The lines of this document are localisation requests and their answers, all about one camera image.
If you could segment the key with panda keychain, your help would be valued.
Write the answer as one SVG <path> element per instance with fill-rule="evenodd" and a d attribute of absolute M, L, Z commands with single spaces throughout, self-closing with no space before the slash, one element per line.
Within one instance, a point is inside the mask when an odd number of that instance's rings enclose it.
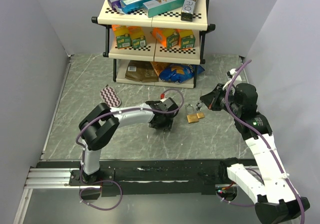
<path fill-rule="evenodd" d="M 200 92 L 200 95 L 199 95 L 199 100 L 196 104 L 196 111 L 200 111 L 200 109 L 202 108 L 203 106 L 203 101 L 201 100 L 201 96 L 202 96 L 202 91 Z"/>

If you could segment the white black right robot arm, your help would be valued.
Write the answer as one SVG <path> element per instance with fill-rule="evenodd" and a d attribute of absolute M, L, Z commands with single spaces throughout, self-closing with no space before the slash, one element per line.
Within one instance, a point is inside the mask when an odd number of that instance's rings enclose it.
<path fill-rule="evenodd" d="M 265 116 L 257 111 L 258 93 L 255 86 L 240 83 L 229 93 L 223 84 L 200 97 L 208 109 L 227 111 L 234 119 L 237 131 L 251 150 L 261 179 L 257 180 L 236 158 L 221 161 L 219 179 L 235 182 L 252 200 L 261 223 L 282 223 L 300 218 L 310 203 L 301 197 L 289 180 L 289 174 L 279 158 L 272 129 Z"/>

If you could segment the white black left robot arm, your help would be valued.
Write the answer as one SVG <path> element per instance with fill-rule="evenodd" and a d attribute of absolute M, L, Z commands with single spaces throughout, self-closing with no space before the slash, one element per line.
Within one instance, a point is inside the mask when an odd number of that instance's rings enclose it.
<path fill-rule="evenodd" d="M 98 104 L 79 124 L 76 143 L 82 147 L 80 181 L 92 185 L 98 181 L 101 150 L 111 141 L 115 132 L 125 126 L 147 124 L 156 130 L 171 130 L 179 106 L 171 98 L 147 101 L 126 108 Z"/>

